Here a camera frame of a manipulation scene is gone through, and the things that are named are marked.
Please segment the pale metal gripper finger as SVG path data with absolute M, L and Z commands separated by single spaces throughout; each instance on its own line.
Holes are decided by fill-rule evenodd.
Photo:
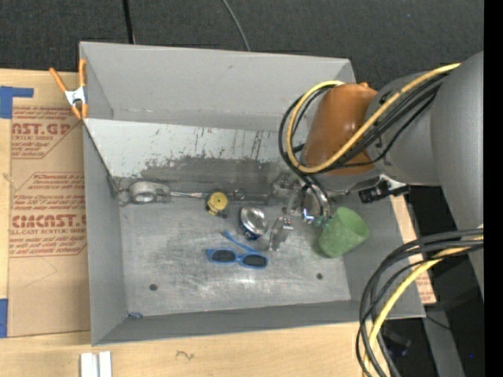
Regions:
M 282 213 L 291 214 L 298 206 L 302 185 L 289 174 L 280 174 L 274 181 L 274 196 L 282 203 Z
M 288 239 L 289 234 L 294 230 L 292 219 L 280 216 L 274 222 L 270 232 L 269 250 L 277 251 L 280 245 Z

